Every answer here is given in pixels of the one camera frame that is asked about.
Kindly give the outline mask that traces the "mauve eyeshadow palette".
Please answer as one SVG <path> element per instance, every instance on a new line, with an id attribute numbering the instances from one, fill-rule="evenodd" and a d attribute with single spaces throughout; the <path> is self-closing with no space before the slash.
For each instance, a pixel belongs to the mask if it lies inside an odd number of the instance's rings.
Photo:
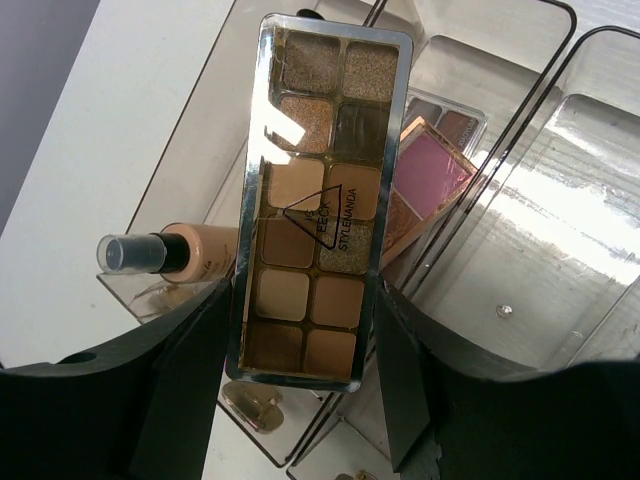
<path id="1" fill-rule="evenodd" d="M 475 154 L 487 116 L 478 109 L 422 90 L 408 90 L 402 128 L 423 117 L 467 158 Z"/>

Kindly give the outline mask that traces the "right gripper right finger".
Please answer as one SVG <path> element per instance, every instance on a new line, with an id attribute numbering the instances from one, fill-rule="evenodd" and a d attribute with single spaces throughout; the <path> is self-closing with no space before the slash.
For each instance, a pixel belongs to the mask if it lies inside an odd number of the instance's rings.
<path id="1" fill-rule="evenodd" d="M 639 364 L 541 374 L 432 320 L 395 287 L 374 331 L 393 470 L 404 479 L 635 479 Z"/>

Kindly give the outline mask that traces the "pink blush palette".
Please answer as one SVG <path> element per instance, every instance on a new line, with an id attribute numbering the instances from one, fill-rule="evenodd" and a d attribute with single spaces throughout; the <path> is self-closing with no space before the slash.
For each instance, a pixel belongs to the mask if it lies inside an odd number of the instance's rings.
<path id="1" fill-rule="evenodd" d="M 459 199 L 476 167 L 423 117 L 400 136 L 381 266 L 387 267 Z"/>

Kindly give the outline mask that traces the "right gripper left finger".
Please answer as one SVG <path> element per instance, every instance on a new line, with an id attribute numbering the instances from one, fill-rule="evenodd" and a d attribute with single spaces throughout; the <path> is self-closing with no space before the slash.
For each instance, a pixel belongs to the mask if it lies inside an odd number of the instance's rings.
<path id="1" fill-rule="evenodd" d="M 5 479 L 198 479 L 229 339 L 232 288 L 58 363 L 1 373 Z"/>

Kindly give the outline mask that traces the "brown eyeshadow palette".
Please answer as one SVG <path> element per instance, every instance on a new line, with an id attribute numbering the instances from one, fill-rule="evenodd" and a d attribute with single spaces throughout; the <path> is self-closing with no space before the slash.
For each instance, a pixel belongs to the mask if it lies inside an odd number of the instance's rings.
<path id="1" fill-rule="evenodd" d="M 359 387 L 412 56 L 403 32 L 284 14 L 262 20 L 230 378 Z"/>

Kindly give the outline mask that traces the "round foundation bottle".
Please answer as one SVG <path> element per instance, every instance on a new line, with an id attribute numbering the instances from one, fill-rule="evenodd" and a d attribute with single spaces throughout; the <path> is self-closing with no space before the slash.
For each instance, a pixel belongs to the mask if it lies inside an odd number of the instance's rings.
<path id="1" fill-rule="evenodd" d="M 147 273 L 193 284 L 225 277 L 237 242 L 235 227 L 172 223 L 160 232 L 107 235 L 98 242 L 96 258 L 105 274 Z"/>

